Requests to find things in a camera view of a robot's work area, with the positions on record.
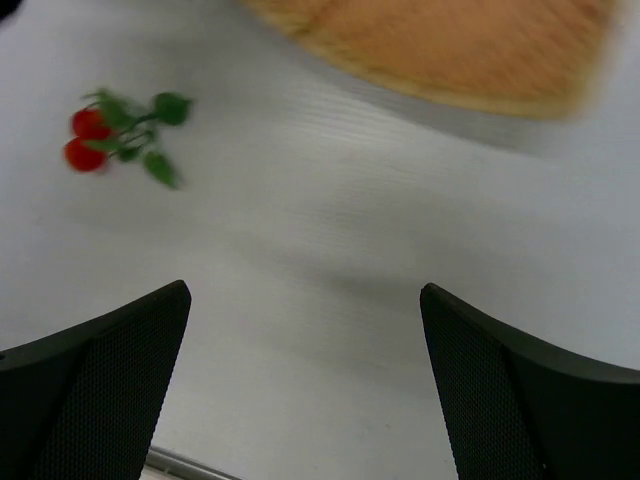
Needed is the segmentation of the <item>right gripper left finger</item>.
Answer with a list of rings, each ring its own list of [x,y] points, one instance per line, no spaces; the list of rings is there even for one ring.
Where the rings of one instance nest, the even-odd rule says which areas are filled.
[[[2,351],[2,478],[139,478],[190,306],[178,280]]]

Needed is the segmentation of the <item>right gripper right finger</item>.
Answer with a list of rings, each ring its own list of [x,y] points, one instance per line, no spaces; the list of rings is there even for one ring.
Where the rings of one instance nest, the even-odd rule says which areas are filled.
[[[435,284],[420,307],[459,478],[638,478],[638,371],[552,345]]]

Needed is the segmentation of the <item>fake cherry sprig with leaves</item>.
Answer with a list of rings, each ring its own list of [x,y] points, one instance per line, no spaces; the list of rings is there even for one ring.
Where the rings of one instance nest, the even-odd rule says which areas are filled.
[[[62,158],[77,173],[96,173],[114,159],[138,163],[159,184],[176,190],[181,175],[162,147],[160,131],[190,118],[194,100],[177,92],[155,94],[143,105],[107,88],[82,97],[83,108],[69,119],[71,138]]]

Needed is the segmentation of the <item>woven bamboo fruit bowl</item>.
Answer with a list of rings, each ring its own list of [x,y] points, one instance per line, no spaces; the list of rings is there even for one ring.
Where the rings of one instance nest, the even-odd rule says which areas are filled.
[[[425,101],[556,119],[589,96],[620,1],[251,1],[337,69]]]

